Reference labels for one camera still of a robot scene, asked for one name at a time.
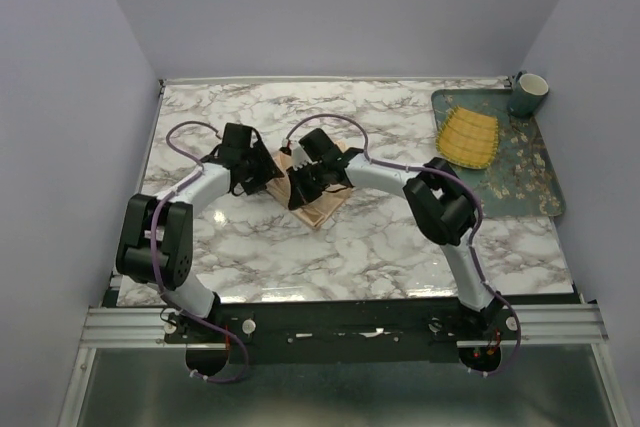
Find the peach cloth napkin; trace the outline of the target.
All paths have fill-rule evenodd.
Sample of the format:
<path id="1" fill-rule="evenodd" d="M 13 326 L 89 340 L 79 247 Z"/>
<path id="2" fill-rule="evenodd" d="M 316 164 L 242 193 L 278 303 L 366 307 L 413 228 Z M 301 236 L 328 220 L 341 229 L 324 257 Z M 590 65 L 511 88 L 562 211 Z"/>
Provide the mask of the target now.
<path id="1" fill-rule="evenodd" d="M 290 194 L 288 173 L 291 167 L 291 149 L 297 144 L 284 140 L 281 148 L 273 155 L 273 159 L 284 174 L 283 178 L 274 179 L 267 184 L 267 192 L 287 210 Z M 352 188 L 340 185 L 330 186 L 320 198 L 296 210 L 290 211 L 299 220 L 312 229 L 319 229 L 351 196 Z"/>

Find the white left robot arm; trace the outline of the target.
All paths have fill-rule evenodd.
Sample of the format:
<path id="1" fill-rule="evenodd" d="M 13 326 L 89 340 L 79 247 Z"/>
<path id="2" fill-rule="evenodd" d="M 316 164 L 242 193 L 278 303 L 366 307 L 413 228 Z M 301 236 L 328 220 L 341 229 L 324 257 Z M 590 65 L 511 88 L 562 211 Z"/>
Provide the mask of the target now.
<path id="1" fill-rule="evenodd" d="M 172 136 L 186 126 L 212 130 L 219 144 L 203 157 L 178 147 Z M 253 195 L 283 173 L 251 126 L 228 123 L 218 131 L 206 122 L 185 121 L 170 129 L 165 142 L 195 167 L 162 192 L 138 193 L 129 199 L 115 267 L 119 274 L 154 287 L 167 305 L 189 315 L 188 331 L 209 342 L 221 332 L 222 319 L 214 311 L 220 297 L 192 272 L 194 218 L 218 198 L 236 196 L 237 188 Z"/>

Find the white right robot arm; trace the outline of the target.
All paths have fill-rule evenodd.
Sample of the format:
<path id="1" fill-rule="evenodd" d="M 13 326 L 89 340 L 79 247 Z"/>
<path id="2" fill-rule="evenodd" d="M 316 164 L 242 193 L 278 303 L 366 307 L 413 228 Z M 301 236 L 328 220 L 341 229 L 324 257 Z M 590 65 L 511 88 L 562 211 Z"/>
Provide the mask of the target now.
<path id="1" fill-rule="evenodd" d="M 405 200 L 421 234 L 440 246 L 457 286 L 460 326 L 480 339 L 496 327 L 504 307 L 490 286 L 473 246 L 483 220 L 480 201 L 448 162 L 435 157 L 422 166 L 400 166 L 371 159 L 363 149 L 341 150 L 316 128 L 299 142 L 286 139 L 279 151 L 290 158 L 288 208 L 311 204 L 331 186 L 372 189 Z"/>

